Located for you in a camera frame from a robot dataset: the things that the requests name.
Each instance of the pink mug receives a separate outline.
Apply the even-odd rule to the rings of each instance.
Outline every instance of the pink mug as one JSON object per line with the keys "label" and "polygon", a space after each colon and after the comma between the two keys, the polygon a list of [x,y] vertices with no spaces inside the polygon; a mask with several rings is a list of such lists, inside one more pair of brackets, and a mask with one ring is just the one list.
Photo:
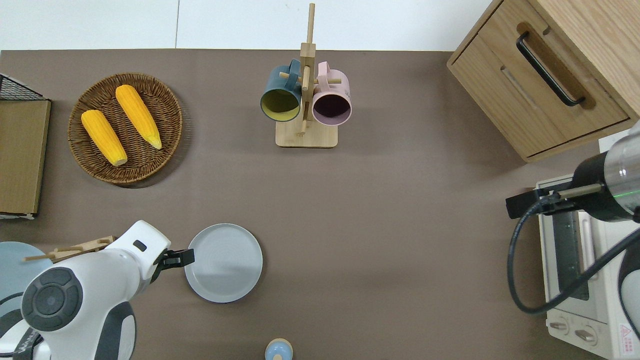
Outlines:
{"label": "pink mug", "polygon": [[[341,83],[329,84],[329,79],[340,79]],[[311,108],[314,119],[328,126],[344,124],[351,117],[349,79],[342,71],[329,69],[326,61],[318,64],[318,85]]]}

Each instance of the yellow corn cob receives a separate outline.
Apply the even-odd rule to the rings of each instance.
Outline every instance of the yellow corn cob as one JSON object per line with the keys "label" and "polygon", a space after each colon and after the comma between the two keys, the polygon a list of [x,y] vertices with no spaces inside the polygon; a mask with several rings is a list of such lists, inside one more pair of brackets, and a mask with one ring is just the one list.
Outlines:
{"label": "yellow corn cob", "polygon": [[154,118],[136,89],[131,85],[120,85],[116,88],[116,99],[140,136],[156,149],[161,149],[160,133]]}
{"label": "yellow corn cob", "polygon": [[102,112],[87,110],[82,114],[81,121],[91,140],[113,166],[117,167],[127,162],[127,154]]}

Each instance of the plate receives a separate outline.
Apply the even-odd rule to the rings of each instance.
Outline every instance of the plate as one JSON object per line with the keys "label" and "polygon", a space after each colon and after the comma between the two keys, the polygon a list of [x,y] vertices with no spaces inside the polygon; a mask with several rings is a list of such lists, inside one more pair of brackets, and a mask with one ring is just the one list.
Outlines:
{"label": "plate", "polygon": [[236,301],[253,289],[262,273],[262,250],[255,237],[234,224],[200,231],[189,248],[195,262],[184,267],[189,285],[211,302]]}
{"label": "plate", "polygon": [[[156,122],[162,149],[147,143],[131,124],[116,99],[116,88],[133,86]],[[100,110],[116,133],[127,162],[113,166],[98,150],[82,125],[87,110]],[[78,165],[89,175],[112,184],[133,184],[148,178],[167,164],[182,135],[182,108],[176,96],[160,80],[133,72],[115,74],[100,80],[76,102],[69,118],[68,142]]]}
{"label": "plate", "polygon": [[[31,280],[53,263],[49,259],[23,261],[27,256],[44,255],[44,252],[27,243],[0,242],[0,300],[23,292]],[[0,316],[20,309],[22,297],[11,299],[0,306]]]}

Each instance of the woven tray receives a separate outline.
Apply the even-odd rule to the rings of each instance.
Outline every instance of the woven tray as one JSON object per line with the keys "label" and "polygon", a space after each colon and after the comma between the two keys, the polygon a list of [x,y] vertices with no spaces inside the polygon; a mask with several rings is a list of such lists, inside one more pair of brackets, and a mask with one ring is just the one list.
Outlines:
{"label": "woven tray", "polygon": [[[116,87],[133,86],[153,116],[162,149],[142,139],[116,100]],[[100,110],[109,120],[127,153],[127,163],[113,166],[98,150],[84,129],[80,116]],[[182,109],[173,92],[160,80],[137,73],[115,74],[85,91],[69,118],[68,141],[74,158],[91,176],[112,184],[131,184],[155,174],[173,156],[182,134]]]}

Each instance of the white wall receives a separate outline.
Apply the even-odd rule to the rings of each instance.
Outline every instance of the white wall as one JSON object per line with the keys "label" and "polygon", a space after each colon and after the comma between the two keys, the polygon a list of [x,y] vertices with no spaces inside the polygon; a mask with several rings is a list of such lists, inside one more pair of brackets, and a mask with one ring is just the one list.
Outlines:
{"label": "white wall", "polygon": [[[0,50],[299,49],[307,0],[0,0]],[[452,51],[491,0],[315,0],[318,49]]]}

